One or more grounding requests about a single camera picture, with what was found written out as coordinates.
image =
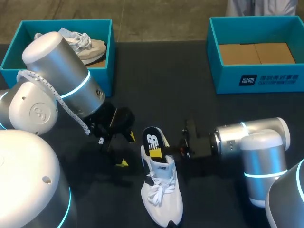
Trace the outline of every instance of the brown cardboard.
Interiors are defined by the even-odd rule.
[[[286,43],[255,44],[262,64],[295,64]]]
[[[254,44],[219,45],[224,65],[261,64]]]
[[[101,62],[93,63],[93,64],[88,65],[86,67],[87,68],[91,68],[91,67],[105,67],[105,60],[103,60]]]

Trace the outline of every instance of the blue box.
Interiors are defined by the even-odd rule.
[[[219,45],[258,43],[287,43],[296,64],[223,64]],[[210,18],[206,45],[218,94],[304,91],[304,24],[298,16]]]
[[[22,21],[0,67],[0,71],[9,88],[12,88],[16,84],[18,71],[26,69],[22,61],[22,53],[33,41],[34,35],[38,32],[45,34],[51,31],[59,31],[62,27],[79,33],[85,32],[92,39],[99,39],[107,43],[105,67],[88,66],[88,69],[106,96],[111,96],[115,61],[115,39],[112,20],[110,19]]]

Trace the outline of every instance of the cable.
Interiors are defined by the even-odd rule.
[[[87,135],[89,135],[91,133],[89,127],[71,109],[69,109],[69,107],[66,105],[66,103],[64,102],[64,100],[62,100],[61,96],[56,91],[56,89],[47,80],[45,80],[43,77],[39,76],[35,72],[29,71],[29,70],[21,70],[21,71],[19,71],[18,74],[17,74],[17,81],[19,81],[19,79],[20,79],[21,76],[24,77],[24,78],[26,78],[30,82],[33,82],[32,79],[35,79],[35,80],[38,80],[38,81],[42,82],[44,84],[44,86],[46,88],[48,88],[52,92],[52,94],[55,96],[55,98],[58,100],[59,104],[64,108],[64,110],[74,120],[76,120],[77,123],[79,123],[81,125],[81,127],[84,129],[85,133]]]

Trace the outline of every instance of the black table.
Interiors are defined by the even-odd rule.
[[[7,48],[0,45],[0,59]],[[126,147],[137,158],[132,168],[114,169],[98,153],[96,139],[87,137],[62,109],[56,126],[42,136],[65,170],[76,198],[80,228],[155,227],[140,195],[141,133],[148,126],[160,127],[169,143],[177,144],[183,121],[189,117],[201,133],[224,124],[282,117],[291,132],[288,168],[304,158],[304,93],[217,95],[204,41],[118,43],[114,77],[110,100],[116,106],[130,107],[136,116],[137,142]],[[4,88],[0,78],[0,89]],[[212,170],[207,162],[196,163],[198,172],[187,183],[179,175],[184,205],[181,227],[269,227],[264,210],[251,206],[238,165],[226,165],[223,170],[230,174],[223,176],[208,173],[208,168]]]

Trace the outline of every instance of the gray pants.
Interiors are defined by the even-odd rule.
[[[298,0],[228,0],[226,16],[295,15]]]

